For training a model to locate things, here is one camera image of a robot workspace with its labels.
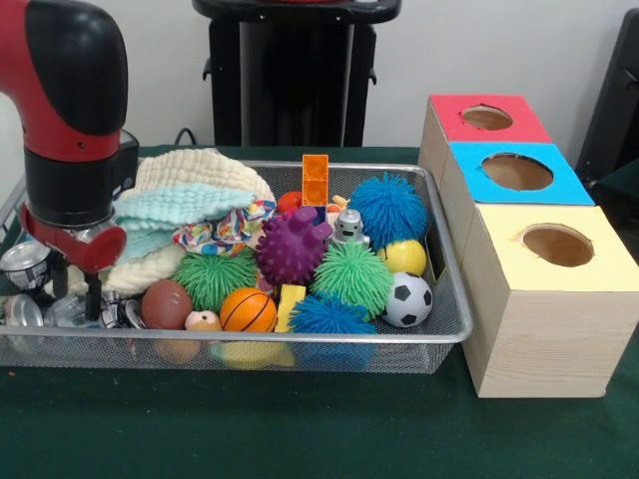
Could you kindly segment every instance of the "purple spiky ball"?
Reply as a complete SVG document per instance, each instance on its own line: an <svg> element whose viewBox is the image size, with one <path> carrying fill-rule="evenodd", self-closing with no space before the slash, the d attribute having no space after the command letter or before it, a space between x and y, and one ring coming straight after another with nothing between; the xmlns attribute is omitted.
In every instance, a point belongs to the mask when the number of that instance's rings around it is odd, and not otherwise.
<svg viewBox="0 0 639 479"><path fill-rule="evenodd" d="M301 207L289 218L277 217L263 225L265 235L256 247L256 261L270 284L311 282L332 233L328 223L313 226L317 215L315 208Z"/></svg>

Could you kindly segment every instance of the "small robot figure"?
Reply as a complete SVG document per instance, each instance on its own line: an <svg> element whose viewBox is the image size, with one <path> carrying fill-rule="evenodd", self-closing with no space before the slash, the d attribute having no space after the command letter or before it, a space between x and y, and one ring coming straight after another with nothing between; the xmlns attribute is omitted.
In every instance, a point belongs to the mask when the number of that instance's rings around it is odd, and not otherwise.
<svg viewBox="0 0 639 479"><path fill-rule="evenodd" d="M360 242L366 247L370 246L370 237L363 233L361 215L357 210L346 209L342 211L335 221L335 228L328 242L332 244L344 244L347 241Z"/></svg>

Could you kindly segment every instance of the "red ball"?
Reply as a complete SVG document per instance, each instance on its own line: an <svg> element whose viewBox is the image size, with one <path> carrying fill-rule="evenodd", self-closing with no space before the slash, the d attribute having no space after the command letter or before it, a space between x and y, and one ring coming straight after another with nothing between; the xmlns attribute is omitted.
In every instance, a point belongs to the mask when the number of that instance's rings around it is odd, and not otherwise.
<svg viewBox="0 0 639 479"><path fill-rule="evenodd" d="M288 192L278 201L278 213L297 210L302 206L302 192Z"/></svg>

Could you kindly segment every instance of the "blue box top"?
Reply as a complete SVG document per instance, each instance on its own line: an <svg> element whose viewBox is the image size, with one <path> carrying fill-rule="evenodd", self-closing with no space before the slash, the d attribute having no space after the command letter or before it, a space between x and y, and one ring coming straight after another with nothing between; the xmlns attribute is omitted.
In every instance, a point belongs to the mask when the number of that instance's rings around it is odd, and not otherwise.
<svg viewBox="0 0 639 479"><path fill-rule="evenodd" d="M554 145L451 143L450 147L478 203L594 205Z"/></svg>

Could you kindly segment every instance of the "wire mesh basket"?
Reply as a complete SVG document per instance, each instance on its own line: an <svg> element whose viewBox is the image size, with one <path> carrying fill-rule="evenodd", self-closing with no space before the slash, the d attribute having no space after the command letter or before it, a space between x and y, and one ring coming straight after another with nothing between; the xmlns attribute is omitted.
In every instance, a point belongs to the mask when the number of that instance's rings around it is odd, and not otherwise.
<svg viewBox="0 0 639 479"><path fill-rule="evenodd" d="M301 188L302 164L244 162L271 185L276 197ZM424 278L433 293L428 319L395 328L375 319L378 334L199 332L157 329L84 329L0 326L0 364L37 367L263 369L431 374L452 345L471 331L468 299L443 210L430 173L404 165L332 164L330 195L348 198L355 187L384 172L406 178L430 211ZM22 180L0 211L1 249L22 236L17 212ZM0 296L11 294L0 283Z"/></svg>

